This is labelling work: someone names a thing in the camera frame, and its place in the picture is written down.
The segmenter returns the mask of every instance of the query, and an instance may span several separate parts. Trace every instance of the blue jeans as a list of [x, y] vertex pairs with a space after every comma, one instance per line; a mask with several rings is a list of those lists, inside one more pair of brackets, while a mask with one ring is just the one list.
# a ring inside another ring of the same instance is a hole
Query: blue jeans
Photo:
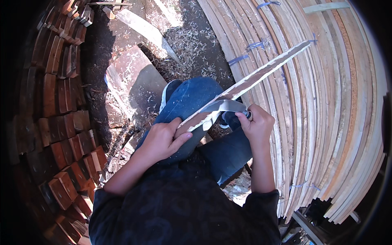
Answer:
[[[222, 92], [222, 87], [211, 78], [199, 77], [187, 80], [173, 92], [163, 111], [156, 117], [154, 124], [169, 123], [176, 117], [184, 121]], [[210, 172], [219, 185], [252, 158], [249, 140], [242, 131], [238, 118], [234, 113], [227, 112], [225, 120], [233, 132], [198, 148], [210, 164]], [[164, 165], [187, 159], [207, 131], [203, 131], [203, 127], [198, 127], [192, 133], [192, 138], [176, 153], [157, 164]], [[136, 149], [143, 144], [147, 134], [148, 131], [145, 132]]]

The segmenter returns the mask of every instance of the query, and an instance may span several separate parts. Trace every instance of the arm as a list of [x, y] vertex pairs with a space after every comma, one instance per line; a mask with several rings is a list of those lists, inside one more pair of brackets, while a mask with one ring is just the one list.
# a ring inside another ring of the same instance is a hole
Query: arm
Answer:
[[187, 132], [173, 140], [174, 133], [181, 123], [175, 118], [170, 123], [154, 124], [142, 146], [137, 149], [129, 161], [103, 187], [106, 192], [124, 196], [136, 185], [144, 172], [156, 162], [173, 155], [180, 146], [192, 137]]
[[252, 150], [252, 192], [268, 193], [275, 190], [269, 142], [275, 119], [256, 104], [249, 106], [248, 110], [253, 114], [252, 121], [243, 113], [236, 113], [236, 116]]

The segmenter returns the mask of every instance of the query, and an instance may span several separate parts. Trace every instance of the shoe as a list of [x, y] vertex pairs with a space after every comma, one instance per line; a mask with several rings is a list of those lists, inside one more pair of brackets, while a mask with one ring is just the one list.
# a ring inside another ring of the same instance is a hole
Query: shoe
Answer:
[[159, 114], [161, 111], [164, 109], [166, 106], [166, 103], [169, 101], [170, 96], [173, 94], [173, 92], [182, 84], [182, 81], [180, 79], [175, 79], [169, 82], [165, 88], [163, 89], [162, 92], [162, 101], [161, 101], [161, 106], [159, 107]]
[[227, 122], [225, 122], [225, 114], [227, 111], [223, 112], [220, 116], [219, 116], [219, 127], [223, 128], [223, 129], [227, 129], [228, 127], [230, 127]]

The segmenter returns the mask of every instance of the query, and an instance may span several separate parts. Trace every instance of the hand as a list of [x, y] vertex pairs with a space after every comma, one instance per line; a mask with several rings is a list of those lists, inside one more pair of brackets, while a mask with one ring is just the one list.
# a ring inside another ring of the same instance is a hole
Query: hand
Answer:
[[241, 128], [248, 138], [250, 145], [269, 143], [275, 119], [256, 104], [250, 105], [248, 110], [253, 114], [252, 121], [249, 121], [243, 113], [236, 113], [236, 116], [241, 123]]
[[186, 132], [173, 140], [176, 129], [181, 122], [181, 118], [177, 117], [170, 123], [154, 124], [138, 151], [144, 152], [143, 155], [149, 158], [152, 164], [176, 153], [192, 137], [192, 133]]

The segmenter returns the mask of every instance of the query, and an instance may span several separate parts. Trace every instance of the dirt ground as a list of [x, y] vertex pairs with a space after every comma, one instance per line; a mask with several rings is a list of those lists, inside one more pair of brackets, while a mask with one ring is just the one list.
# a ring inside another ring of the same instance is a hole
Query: dirt ground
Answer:
[[[126, 8], [157, 27], [183, 65], [179, 65], [121, 21], [109, 20], [102, 11], [103, 6], [93, 7], [94, 23], [88, 28], [85, 43], [81, 45], [82, 81], [91, 119], [108, 155], [107, 177], [118, 170], [118, 166], [113, 166], [111, 162], [118, 162], [121, 148], [132, 135], [143, 130], [135, 128], [128, 121], [103, 79], [107, 67], [133, 45], [139, 46], [167, 82], [209, 76], [216, 79], [223, 89], [234, 84], [218, 40], [197, 1], [163, 1], [178, 26], [171, 25], [154, 0], [124, 2], [134, 4], [113, 10], [114, 14]], [[213, 139], [229, 132], [217, 125], [209, 131]]]

